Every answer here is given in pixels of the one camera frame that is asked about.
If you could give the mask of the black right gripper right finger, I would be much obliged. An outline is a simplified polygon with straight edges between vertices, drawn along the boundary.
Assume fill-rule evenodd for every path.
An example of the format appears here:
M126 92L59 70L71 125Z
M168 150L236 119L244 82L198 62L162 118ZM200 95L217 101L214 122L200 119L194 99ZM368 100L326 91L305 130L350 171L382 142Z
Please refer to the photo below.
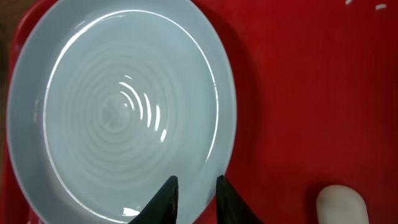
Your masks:
M217 224L264 224L223 175L216 181L216 219Z

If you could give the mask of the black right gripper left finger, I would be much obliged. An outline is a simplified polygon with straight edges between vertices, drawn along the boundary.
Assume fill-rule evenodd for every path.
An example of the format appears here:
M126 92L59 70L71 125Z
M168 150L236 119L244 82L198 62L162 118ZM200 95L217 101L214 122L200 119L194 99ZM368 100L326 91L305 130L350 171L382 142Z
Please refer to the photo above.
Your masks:
M129 224L176 224L177 211L178 178L172 175Z

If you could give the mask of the white plastic spoon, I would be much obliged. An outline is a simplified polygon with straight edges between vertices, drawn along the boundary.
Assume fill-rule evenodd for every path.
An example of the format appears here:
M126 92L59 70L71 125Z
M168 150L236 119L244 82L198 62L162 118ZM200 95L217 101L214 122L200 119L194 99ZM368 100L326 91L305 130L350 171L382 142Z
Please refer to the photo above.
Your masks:
M344 185L329 185L316 200L319 224L369 224L365 201Z

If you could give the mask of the light blue plate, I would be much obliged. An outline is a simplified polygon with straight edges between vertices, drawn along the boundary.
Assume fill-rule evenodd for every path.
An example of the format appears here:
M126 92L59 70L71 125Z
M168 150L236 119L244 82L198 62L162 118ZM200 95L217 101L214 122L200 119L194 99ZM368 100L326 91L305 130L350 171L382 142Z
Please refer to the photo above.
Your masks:
M172 175L193 223L236 133L228 56L186 0L63 0L35 25L12 75L7 141L45 223L127 223Z

